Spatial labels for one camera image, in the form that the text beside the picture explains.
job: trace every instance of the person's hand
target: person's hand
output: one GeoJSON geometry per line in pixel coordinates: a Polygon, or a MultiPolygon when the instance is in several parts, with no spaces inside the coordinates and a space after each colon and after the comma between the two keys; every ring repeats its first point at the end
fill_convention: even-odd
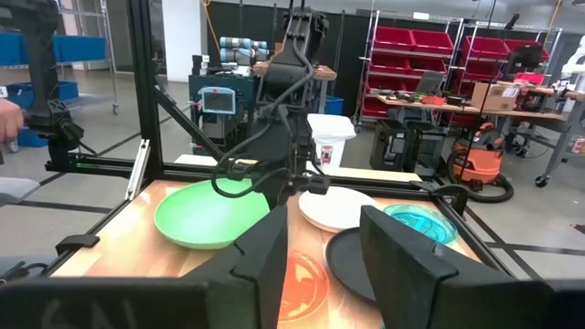
{"type": "Polygon", "coordinates": [[[18,137],[18,131],[25,123],[20,107],[11,101],[0,99],[0,142],[18,137]]]}

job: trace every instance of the blue storage bin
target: blue storage bin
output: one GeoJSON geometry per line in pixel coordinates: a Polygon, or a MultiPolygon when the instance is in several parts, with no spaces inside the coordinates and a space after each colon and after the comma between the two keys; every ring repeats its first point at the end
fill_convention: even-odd
{"type": "Polygon", "coordinates": [[[46,138],[38,137],[37,133],[28,129],[28,127],[23,127],[18,133],[18,145],[20,146],[28,146],[28,147],[45,147],[48,144],[48,140],[46,138]]]}
{"type": "Polygon", "coordinates": [[[106,39],[103,37],[55,36],[60,62],[106,59],[106,39]]]}
{"type": "MultiPolygon", "coordinates": [[[[19,35],[21,38],[20,52],[22,53],[23,64],[28,64],[27,44],[25,43],[24,36],[21,33],[19,33],[19,35]]],[[[61,61],[61,55],[60,55],[60,48],[59,48],[59,43],[58,43],[59,42],[58,36],[53,36],[52,41],[53,41],[53,56],[55,57],[55,61],[59,63],[61,61]]]]}
{"type": "MultiPolygon", "coordinates": [[[[28,110],[33,103],[33,85],[30,82],[14,83],[6,86],[8,100],[28,110]]],[[[76,81],[59,81],[58,97],[62,101],[74,100],[80,96],[76,81]]]]}
{"type": "Polygon", "coordinates": [[[325,114],[342,115],[344,113],[344,99],[327,96],[325,114]]]}
{"type": "Polygon", "coordinates": [[[23,53],[24,39],[21,33],[0,33],[0,66],[26,64],[23,53]]]}
{"type": "Polygon", "coordinates": [[[62,101],[75,100],[80,96],[80,91],[77,88],[75,81],[59,81],[58,82],[58,98],[62,101]]]}

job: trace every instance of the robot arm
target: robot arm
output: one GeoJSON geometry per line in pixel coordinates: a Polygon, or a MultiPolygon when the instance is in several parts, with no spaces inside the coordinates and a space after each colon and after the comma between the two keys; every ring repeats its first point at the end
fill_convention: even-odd
{"type": "Polygon", "coordinates": [[[306,162],[315,159],[312,131],[307,121],[308,109],[313,108],[314,69],[311,60],[326,34],[328,22],[324,15],[312,8],[293,8],[284,24],[285,40],[282,51],[272,58],[262,77],[257,104],[260,112],[253,123],[253,135],[228,152],[214,171],[211,183],[215,191],[226,197],[239,197],[246,193],[263,193],[270,207],[286,202],[289,196],[301,189],[324,194],[328,179],[322,175],[308,177],[306,162]],[[229,158],[245,153],[258,163],[240,168],[229,158]],[[241,179],[250,174],[253,186],[242,193],[226,193],[216,184],[220,169],[228,167],[228,178],[241,179]]]}

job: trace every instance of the white wall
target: white wall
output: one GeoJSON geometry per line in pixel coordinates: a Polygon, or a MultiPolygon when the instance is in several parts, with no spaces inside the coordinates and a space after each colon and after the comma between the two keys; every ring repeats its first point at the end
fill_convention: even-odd
{"type": "Polygon", "coordinates": [[[202,54],[201,3],[199,0],[163,0],[166,76],[188,82],[193,55],[202,54]]]}

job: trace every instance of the orange shop vacuum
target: orange shop vacuum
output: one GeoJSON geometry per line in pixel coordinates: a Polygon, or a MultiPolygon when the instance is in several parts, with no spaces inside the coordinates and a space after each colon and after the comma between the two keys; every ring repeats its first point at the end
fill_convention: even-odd
{"type": "Polygon", "coordinates": [[[452,153],[447,160],[448,176],[451,183],[466,184],[470,187],[469,198],[482,203],[498,203],[514,196],[514,188],[500,174],[500,166],[504,158],[504,138],[496,130],[493,123],[482,124],[473,136],[469,157],[465,161],[470,141],[460,138],[453,143],[452,153]],[[505,192],[501,196],[483,196],[484,185],[502,187],[505,192]]]}

